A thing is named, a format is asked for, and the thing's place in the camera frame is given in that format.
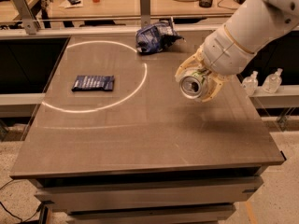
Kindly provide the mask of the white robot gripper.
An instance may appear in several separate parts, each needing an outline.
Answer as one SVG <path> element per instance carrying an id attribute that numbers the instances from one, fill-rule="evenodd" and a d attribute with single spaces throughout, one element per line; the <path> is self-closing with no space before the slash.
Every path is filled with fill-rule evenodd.
<path id="1" fill-rule="evenodd" d="M 202 77 L 207 69 L 212 71 L 207 76 L 207 92 L 200 98 L 203 103 L 208 102 L 231 80 L 230 75 L 241 73 L 254 56 L 254 52 L 241 46 L 227 26 L 222 25 L 207 36 L 202 47 L 178 67 L 175 79 L 180 82 L 188 72 L 198 73 Z"/>

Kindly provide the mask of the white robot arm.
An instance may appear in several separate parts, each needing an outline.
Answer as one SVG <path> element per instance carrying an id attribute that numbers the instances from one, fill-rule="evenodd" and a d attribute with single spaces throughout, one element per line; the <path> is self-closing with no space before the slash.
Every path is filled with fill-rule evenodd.
<path id="1" fill-rule="evenodd" d="M 241 73 L 257 53 L 299 24 L 299 0 L 245 0 L 231 18 L 205 38 L 178 68 L 183 95 L 207 102 L 232 75 Z"/>

